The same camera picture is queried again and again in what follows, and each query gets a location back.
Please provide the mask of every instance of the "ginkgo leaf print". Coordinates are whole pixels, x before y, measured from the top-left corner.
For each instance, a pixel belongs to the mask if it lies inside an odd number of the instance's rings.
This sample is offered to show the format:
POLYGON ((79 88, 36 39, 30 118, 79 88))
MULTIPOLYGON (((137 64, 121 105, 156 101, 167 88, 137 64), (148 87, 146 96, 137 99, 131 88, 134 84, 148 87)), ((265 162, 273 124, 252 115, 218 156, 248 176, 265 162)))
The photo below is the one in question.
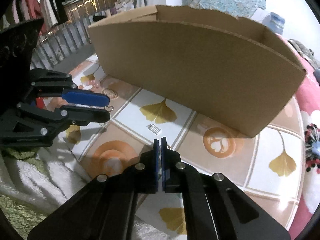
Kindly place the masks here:
POLYGON ((284 148, 283 137, 279 131, 278 131, 278 133, 280 134, 280 137, 282 140, 283 151, 277 158, 275 158, 274 160, 272 160, 269 163, 269 168, 273 172, 278 174, 279 177, 283 177, 283 176, 288 177, 292 172, 294 172, 296 170, 297 165, 296 165, 294 159, 291 158, 286 153, 285 148, 284 148))
POLYGON ((96 78, 94 77, 93 74, 89 74, 89 75, 87 75, 87 76, 81 77, 81 78, 80 78, 80 81, 81 81, 82 84, 84 84, 84 83, 86 83, 86 82, 88 82, 88 81, 90 81, 90 80, 95 80, 95 79, 96 79, 96 78))
POLYGON ((155 123, 174 122, 177 115, 167 106, 165 101, 166 98, 161 103, 142 106, 140 111, 148 121, 155 121, 155 123))
POLYGON ((78 144, 81 141, 81 131, 79 125, 70 125, 66 130, 66 138, 68 142, 78 144))
POLYGON ((179 235, 186 235, 186 219, 183 208, 162 208, 159 211, 161 219, 171 231, 177 231, 179 235))

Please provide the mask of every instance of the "blue gripper pad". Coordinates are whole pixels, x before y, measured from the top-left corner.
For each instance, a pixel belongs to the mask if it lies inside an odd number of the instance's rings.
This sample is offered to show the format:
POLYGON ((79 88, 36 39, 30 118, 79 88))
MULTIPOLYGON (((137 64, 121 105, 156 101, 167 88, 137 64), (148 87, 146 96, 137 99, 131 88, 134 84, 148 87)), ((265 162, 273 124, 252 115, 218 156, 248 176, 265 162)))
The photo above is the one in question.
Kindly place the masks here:
POLYGON ((110 98, 107 95, 94 93, 89 90, 65 89, 61 97, 70 104, 105 107, 110 103, 110 98))

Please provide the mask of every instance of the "cardboard box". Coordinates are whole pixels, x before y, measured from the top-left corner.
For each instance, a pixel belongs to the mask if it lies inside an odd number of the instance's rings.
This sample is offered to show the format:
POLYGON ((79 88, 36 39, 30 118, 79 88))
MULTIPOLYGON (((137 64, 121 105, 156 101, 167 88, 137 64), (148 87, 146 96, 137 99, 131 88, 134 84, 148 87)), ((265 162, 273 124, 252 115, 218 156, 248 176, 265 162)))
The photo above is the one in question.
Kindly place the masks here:
POLYGON ((215 10, 150 6, 89 26, 104 71, 254 137, 306 71, 267 27, 215 10))

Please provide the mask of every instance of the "hanging clothes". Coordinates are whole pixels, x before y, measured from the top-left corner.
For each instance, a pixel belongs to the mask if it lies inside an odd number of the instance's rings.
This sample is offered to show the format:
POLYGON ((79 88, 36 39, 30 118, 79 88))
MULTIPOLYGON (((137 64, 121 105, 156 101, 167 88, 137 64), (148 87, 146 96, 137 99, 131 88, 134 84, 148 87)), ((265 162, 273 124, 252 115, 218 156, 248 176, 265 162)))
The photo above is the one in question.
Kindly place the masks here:
POLYGON ((24 21, 24 17, 23 17, 22 11, 21 11, 20 4, 21 4, 21 0, 16 0, 16 9, 17 9, 18 17, 19 17, 19 22, 22 22, 22 21, 24 21))
POLYGON ((17 5, 16 5, 16 0, 13 0, 12 2, 12 14, 13 14, 13 18, 14 18, 14 23, 19 23, 19 16, 17 13, 17 5))
POLYGON ((0 29, 3 31, 4 29, 8 28, 10 26, 10 23, 7 21, 7 17, 5 14, 0 19, 0 29))
MULTIPOLYGON (((44 18, 38 0, 25 0, 25 2, 28 9, 28 15, 31 19, 44 18)), ((40 33, 42 34, 46 32, 47 26, 44 23, 41 27, 40 33)))
POLYGON ((65 23, 68 21, 66 11, 62 5, 61 0, 49 0, 52 6, 55 17, 57 18, 59 24, 65 23))
POLYGON ((58 20, 53 12, 53 9, 50 4, 50 0, 40 0, 41 13, 44 17, 45 25, 48 28, 51 28, 54 25, 58 24, 58 20))
POLYGON ((29 10, 26 0, 21 0, 21 11, 25 20, 30 20, 29 10))
POLYGON ((9 25, 15 24, 14 17, 13 17, 13 11, 12 11, 12 4, 9 4, 4 15, 6 18, 6 22, 8 22, 9 25))

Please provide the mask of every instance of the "red object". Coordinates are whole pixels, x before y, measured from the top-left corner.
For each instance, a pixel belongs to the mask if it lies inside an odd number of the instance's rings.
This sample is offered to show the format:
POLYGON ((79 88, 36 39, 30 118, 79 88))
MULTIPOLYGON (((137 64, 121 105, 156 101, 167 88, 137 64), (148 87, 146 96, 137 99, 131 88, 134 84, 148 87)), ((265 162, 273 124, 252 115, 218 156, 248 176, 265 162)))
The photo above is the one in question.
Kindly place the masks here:
POLYGON ((36 98, 36 106, 40 109, 45 108, 45 104, 43 102, 43 98, 36 98))
MULTIPOLYGON (((25 0, 25 1, 26 1, 28 12, 31 19, 43 18, 38 0, 25 0)), ((47 33, 47 28, 45 24, 42 25, 40 32, 47 33)))

